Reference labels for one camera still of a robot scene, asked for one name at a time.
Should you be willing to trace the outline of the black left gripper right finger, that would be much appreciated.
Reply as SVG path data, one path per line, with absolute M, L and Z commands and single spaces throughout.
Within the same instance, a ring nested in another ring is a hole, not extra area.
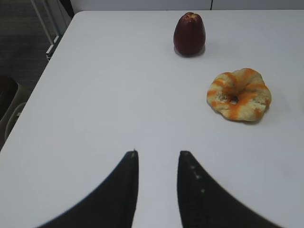
M 184 228 L 276 228 L 223 189 L 189 151 L 178 160 L 177 196 Z

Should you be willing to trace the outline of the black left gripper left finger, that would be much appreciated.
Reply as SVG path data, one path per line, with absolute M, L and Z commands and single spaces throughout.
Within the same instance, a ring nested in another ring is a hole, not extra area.
M 138 188 L 138 152 L 130 151 L 95 190 L 42 227 L 130 228 L 136 210 Z

